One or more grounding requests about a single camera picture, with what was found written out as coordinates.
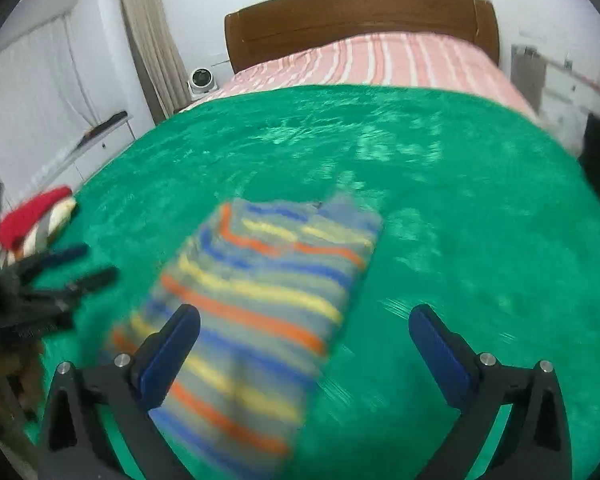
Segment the person's left hand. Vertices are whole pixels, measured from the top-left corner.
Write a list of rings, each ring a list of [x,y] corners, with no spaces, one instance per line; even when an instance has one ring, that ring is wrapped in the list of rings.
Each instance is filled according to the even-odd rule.
[[[15,377],[21,385],[16,394],[18,404],[25,411],[33,411],[43,396],[43,345],[38,342],[16,352],[0,352],[0,379]],[[6,402],[0,396],[0,412],[6,410]]]

